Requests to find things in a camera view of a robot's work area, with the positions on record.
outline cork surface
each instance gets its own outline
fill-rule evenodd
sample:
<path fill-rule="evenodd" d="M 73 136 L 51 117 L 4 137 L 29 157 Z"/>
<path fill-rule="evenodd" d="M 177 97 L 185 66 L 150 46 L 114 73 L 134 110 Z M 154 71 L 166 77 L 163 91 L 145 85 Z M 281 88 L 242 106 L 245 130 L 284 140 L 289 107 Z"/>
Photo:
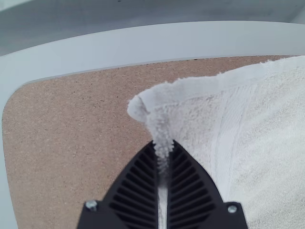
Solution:
<path fill-rule="evenodd" d="M 209 76 L 283 56 L 165 62 L 31 83 L 9 99 L 3 145 L 19 229 L 73 229 L 151 137 L 128 101 L 155 84 Z"/>

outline white surface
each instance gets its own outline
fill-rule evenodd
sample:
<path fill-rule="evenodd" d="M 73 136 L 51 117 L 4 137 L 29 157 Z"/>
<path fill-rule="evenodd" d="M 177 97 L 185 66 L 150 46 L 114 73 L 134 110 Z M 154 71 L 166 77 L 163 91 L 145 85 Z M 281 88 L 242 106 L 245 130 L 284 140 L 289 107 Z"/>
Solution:
<path fill-rule="evenodd" d="M 156 85 L 130 101 L 128 114 L 150 130 L 159 168 L 168 165 L 175 139 L 225 202 L 242 203 L 249 229 L 301 229 L 304 85 L 305 56 L 297 56 Z M 164 190 L 159 210 L 167 210 Z M 159 229 L 165 219 L 159 215 Z"/>
<path fill-rule="evenodd" d="M 208 21 L 99 32 L 35 46 L 0 57 L 1 115 L 9 97 L 30 81 L 171 60 L 300 55 L 305 54 L 304 37 L 305 25 L 301 24 Z M 0 146 L 0 183 L 1 228 L 16 229 L 3 146 Z"/>
<path fill-rule="evenodd" d="M 290 22 L 304 5 L 304 0 L 35 0 L 0 14 L 0 55 L 69 37 L 144 25 Z"/>
<path fill-rule="evenodd" d="M 26 3 L 28 1 L 32 0 L 0 0 L 0 11 L 6 10 L 22 3 Z"/>

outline white towel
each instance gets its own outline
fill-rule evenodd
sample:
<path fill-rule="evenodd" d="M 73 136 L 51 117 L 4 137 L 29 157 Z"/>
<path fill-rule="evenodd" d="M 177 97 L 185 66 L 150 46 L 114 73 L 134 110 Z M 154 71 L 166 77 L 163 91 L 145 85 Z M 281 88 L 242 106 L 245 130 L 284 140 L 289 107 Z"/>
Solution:
<path fill-rule="evenodd" d="M 163 83 L 128 113 L 160 157 L 179 142 L 224 201 L 242 203 L 249 229 L 305 228 L 304 56 Z"/>

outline screw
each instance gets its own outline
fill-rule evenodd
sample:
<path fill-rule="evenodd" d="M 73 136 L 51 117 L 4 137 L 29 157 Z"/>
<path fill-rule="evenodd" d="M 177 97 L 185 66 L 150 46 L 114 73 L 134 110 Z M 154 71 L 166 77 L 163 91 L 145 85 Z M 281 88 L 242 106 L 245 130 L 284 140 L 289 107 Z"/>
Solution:
<path fill-rule="evenodd" d="M 228 207 L 228 212 L 233 214 L 235 212 L 237 212 L 237 206 L 231 205 Z"/>
<path fill-rule="evenodd" d="M 95 200 L 89 200 L 85 203 L 85 206 L 90 211 L 96 211 L 97 210 L 97 202 Z"/>

